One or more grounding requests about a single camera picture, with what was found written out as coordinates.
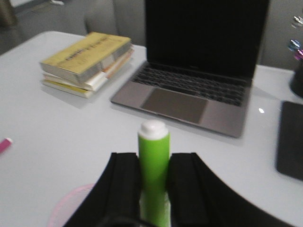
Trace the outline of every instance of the laptop screen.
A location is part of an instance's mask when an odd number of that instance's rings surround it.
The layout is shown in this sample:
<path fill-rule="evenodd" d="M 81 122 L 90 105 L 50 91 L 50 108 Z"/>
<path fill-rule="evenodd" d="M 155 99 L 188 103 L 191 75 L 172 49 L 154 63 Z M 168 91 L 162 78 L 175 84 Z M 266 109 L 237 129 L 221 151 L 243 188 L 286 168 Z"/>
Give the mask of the laptop screen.
<path fill-rule="evenodd" d="M 147 59 L 252 78 L 268 0 L 146 0 Z"/>

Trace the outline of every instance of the white cap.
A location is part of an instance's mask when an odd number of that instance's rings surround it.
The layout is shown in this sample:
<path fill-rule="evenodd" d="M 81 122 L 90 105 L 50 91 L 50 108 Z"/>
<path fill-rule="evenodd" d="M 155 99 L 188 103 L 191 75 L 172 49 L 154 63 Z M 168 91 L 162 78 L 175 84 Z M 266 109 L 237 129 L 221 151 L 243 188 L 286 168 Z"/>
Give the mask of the white cap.
<path fill-rule="evenodd" d="M 138 134 L 146 140 L 160 140 L 167 136 L 168 132 L 164 122 L 148 120 L 141 124 Z"/>

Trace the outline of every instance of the desk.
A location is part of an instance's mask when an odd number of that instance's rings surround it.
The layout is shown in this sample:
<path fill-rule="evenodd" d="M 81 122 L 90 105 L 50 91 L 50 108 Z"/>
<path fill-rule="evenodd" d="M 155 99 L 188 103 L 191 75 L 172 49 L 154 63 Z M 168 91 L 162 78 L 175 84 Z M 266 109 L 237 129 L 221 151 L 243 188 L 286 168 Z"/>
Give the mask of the desk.
<path fill-rule="evenodd" d="M 81 38 L 46 32 L 0 56 L 0 136 L 14 140 L 0 155 L 0 226 L 46 226 L 64 195 L 96 182 L 111 152 L 137 152 L 140 124 L 158 118 L 171 132 L 171 152 L 196 152 L 238 194 L 303 227 L 303 182 L 275 169 L 281 101 L 303 103 L 288 88 L 292 71 L 257 66 L 235 139 L 110 103 L 144 61 L 141 46 L 90 99 L 43 86 L 38 62 Z"/>

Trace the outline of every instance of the book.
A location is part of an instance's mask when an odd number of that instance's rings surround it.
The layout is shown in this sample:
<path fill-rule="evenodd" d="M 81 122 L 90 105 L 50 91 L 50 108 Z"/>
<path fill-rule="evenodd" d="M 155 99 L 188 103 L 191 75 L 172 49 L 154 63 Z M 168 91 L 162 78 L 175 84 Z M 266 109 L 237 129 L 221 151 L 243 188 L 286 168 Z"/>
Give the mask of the book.
<path fill-rule="evenodd" d="M 74 83 L 83 83 L 113 64 L 132 46 L 131 39 L 92 32 L 40 62 L 43 71 Z"/>
<path fill-rule="evenodd" d="M 120 56 L 117 61 L 115 61 L 112 65 L 110 65 L 108 68 L 106 68 L 103 71 L 98 72 L 95 74 L 93 77 L 88 79 L 87 81 L 83 83 L 73 83 L 69 80 L 66 80 L 64 78 L 58 77 L 54 74 L 50 73 L 43 73 L 44 79 L 50 80 L 53 82 L 61 83 L 61 84 L 66 84 L 69 86 L 74 86 L 78 88 L 82 88 L 85 90 L 92 90 L 92 91 L 98 91 L 100 87 L 102 87 L 109 78 L 111 78 L 112 75 L 115 74 L 116 71 L 118 71 L 124 64 L 126 64 L 129 60 L 130 57 L 133 53 L 133 49 L 130 49 L 128 52 Z"/>
<path fill-rule="evenodd" d="M 77 96 L 81 96 L 83 98 L 89 98 L 94 93 L 94 91 L 88 91 L 88 90 L 85 90 L 85 89 L 82 89 L 82 88 L 69 86 L 67 84 L 61 84 L 61 83 L 57 83 L 57 82 L 54 82 L 54 81 L 51 81 L 51 80 L 46 80 L 46 79 L 44 79 L 42 81 L 42 83 L 46 86 L 53 87 L 53 88 L 56 88 L 58 90 L 65 91 L 65 92 L 68 92 L 68 93 L 71 93 L 71 94 L 74 94 L 74 95 L 77 95 Z"/>

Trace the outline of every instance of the silver laptop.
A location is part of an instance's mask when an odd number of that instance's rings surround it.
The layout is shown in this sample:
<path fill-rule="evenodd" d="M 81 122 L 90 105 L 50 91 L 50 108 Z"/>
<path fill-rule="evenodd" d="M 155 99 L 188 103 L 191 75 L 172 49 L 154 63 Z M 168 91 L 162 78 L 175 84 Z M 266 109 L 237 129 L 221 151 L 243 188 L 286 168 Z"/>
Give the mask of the silver laptop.
<path fill-rule="evenodd" d="M 146 0 L 147 61 L 115 104 L 241 136 L 268 0 Z"/>

